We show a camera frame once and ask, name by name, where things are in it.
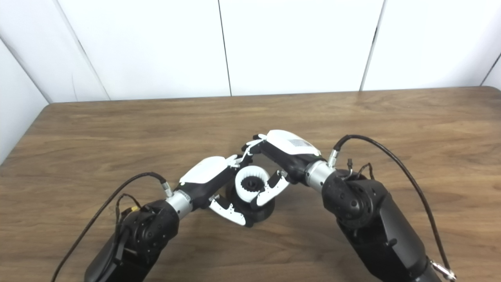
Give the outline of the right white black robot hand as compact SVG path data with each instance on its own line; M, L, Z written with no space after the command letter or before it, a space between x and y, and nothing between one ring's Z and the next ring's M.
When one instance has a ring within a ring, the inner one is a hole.
M311 143L285 130L270 130L268 134L257 134L253 140L243 145L242 165L252 162L253 155L262 154L279 166L279 169L264 181L257 196L251 200L252 209L263 207L279 195L289 184L304 184L311 173L308 171L320 161L324 161Z

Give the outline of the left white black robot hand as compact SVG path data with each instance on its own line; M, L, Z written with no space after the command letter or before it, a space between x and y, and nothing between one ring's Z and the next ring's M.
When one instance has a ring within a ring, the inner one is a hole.
M180 179L177 190L188 196L191 211L211 209L219 216L240 226L247 225L247 218L218 190L229 184L240 170L242 155L207 157L191 168Z

